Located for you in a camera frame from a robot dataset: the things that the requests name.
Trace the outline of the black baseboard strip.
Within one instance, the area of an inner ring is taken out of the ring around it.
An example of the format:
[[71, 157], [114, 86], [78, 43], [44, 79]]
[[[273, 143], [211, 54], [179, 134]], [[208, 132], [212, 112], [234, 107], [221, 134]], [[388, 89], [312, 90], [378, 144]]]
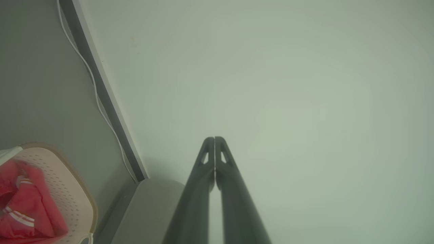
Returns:
[[[108, 122], [104, 117], [106, 113], [104, 107], [101, 105], [101, 102], [99, 100], [99, 95], [98, 93], [96, 93], [95, 85], [98, 84], [98, 82], [93, 79], [93, 74], [92, 74], [92, 72], [94, 71], [93, 65], [88, 64], [88, 61], [92, 60], [92, 56], [90, 56], [90, 51], [87, 46], [86, 38], [80, 26], [80, 21], [78, 20], [77, 13], [74, 10], [73, 2], [72, 0], [56, 0], [56, 6], [57, 6], [57, 12], [58, 12], [61, 28], [63, 29], [63, 32], [67, 40], [70, 42], [70, 45], [77, 53], [80, 60], [82, 60], [82, 62], [84, 63], [85, 68], [87, 69], [88, 74], [91, 78], [97, 109], [99, 110], [99, 113], [101, 114], [102, 118], [104, 119], [106, 124], [109, 126], [111, 132], [113, 133], [110, 122]], [[121, 151], [121, 157], [124, 163], [123, 160], [124, 153], [122, 152], [122, 148], [119, 146], [118, 139], [116, 138], [116, 136], [115, 139], [117, 140], [118, 148]]]

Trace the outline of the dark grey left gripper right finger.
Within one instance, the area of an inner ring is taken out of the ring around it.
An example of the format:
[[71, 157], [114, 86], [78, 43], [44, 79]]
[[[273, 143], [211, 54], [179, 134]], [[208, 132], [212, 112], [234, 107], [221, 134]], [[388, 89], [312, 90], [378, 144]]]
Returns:
[[223, 137], [215, 137], [215, 166], [222, 201], [224, 244], [272, 244]]

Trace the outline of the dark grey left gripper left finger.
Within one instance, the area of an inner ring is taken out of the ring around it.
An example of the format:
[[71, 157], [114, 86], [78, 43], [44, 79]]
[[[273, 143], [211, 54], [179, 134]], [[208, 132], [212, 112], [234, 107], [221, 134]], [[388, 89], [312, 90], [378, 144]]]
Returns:
[[215, 139], [203, 141], [163, 244], [208, 244], [210, 192], [215, 185]]

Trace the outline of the cream perforated laundry basket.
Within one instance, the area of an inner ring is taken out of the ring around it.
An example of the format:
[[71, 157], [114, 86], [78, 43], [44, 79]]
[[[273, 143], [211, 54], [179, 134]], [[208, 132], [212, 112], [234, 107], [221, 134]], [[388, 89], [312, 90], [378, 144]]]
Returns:
[[68, 227], [67, 235], [53, 244], [94, 244], [97, 204], [66, 156], [52, 145], [31, 142], [0, 150], [0, 165], [10, 159], [42, 170], [51, 198]]

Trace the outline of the red cloth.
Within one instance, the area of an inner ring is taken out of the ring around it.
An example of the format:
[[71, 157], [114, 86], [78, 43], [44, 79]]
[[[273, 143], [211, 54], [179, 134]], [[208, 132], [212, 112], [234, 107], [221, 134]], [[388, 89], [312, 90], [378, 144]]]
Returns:
[[42, 170], [14, 159], [0, 165], [0, 244], [53, 244], [67, 233]]

